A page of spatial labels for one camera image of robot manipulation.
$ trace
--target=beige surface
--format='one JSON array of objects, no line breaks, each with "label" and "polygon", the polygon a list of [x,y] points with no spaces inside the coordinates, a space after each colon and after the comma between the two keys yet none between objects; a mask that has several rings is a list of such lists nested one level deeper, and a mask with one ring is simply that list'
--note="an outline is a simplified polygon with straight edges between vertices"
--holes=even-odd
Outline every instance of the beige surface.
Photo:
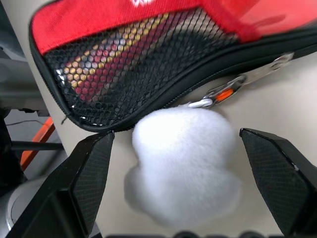
[{"label": "beige surface", "polygon": [[[36,70],[28,43],[28,22],[33,12],[46,0],[1,0],[56,125],[67,153],[90,133],[69,120],[61,125],[64,115],[51,97]],[[317,54],[295,62],[226,101],[217,110],[232,123],[238,135],[241,127],[278,134],[289,139],[315,165],[317,141]],[[205,85],[187,97],[200,98],[212,88]],[[241,140],[232,163],[233,171],[244,182],[244,196],[239,208],[230,216],[195,229],[200,235],[225,234],[235,236],[244,230],[275,234],[279,229],[259,194]],[[175,233],[154,224],[146,216],[129,209],[123,197],[123,178],[136,163],[130,132],[117,133],[112,149],[108,182],[97,222],[103,233]]]}]

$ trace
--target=black mesh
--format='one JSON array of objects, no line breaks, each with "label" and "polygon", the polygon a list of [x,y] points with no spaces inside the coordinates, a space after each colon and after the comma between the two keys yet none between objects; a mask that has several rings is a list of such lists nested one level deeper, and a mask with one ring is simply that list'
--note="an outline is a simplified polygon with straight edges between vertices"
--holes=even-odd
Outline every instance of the black mesh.
[{"label": "black mesh", "polygon": [[270,141],[246,131],[242,139],[263,199],[283,234],[290,234],[310,196],[306,181]]},{"label": "black mesh", "polygon": [[197,9],[85,37],[44,58],[75,119],[109,126],[153,100],[191,65],[237,42]]}]

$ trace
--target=mesh pocket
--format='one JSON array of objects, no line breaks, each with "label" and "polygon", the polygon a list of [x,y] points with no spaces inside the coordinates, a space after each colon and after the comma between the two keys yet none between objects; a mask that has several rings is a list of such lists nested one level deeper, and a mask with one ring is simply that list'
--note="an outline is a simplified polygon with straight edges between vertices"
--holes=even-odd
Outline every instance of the mesh pocket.
[{"label": "mesh pocket", "polygon": [[111,126],[154,100],[188,67],[237,42],[196,9],[85,37],[44,58],[74,118]]}]

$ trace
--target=metal zipper pull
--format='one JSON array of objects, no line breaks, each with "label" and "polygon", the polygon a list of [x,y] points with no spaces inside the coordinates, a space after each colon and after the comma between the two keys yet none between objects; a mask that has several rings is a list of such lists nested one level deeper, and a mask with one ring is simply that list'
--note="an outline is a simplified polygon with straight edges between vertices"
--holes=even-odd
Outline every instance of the metal zipper pull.
[{"label": "metal zipper pull", "polygon": [[193,102],[193,103],[187,103],[184,105],[179,105],[181,107],[187,107],[187,108],[208,108],[213,104],[212,99],[206,98],[201,99],[200,101]]},{"label": "metal zipper pull", "polygon": [[235,79],[229,81],[228,83],[209,90],[200,101],[193,103],[190,102],[182,106],[190,108],[206,108],[222,103],[224,100],[237,93],[243,86],[253,83],[286,66],[288,62],[292,60],[293,56],[294,53],[286,53],[274,60],[272,63],[239,74]]}]

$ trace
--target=white plush toy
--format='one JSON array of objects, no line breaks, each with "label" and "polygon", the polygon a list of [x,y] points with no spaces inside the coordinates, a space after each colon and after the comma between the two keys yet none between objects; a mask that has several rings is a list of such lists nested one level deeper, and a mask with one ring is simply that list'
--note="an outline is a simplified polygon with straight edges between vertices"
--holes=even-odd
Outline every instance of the white plush toy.
[{"label": "white plush toy", "polygon": [[125,178],[131,207],[164,226],[189,229],[232,212],[241,182],[226,169],[235,136],[206,110],[177,107],[149,114],[133,131],[139,164]]}]

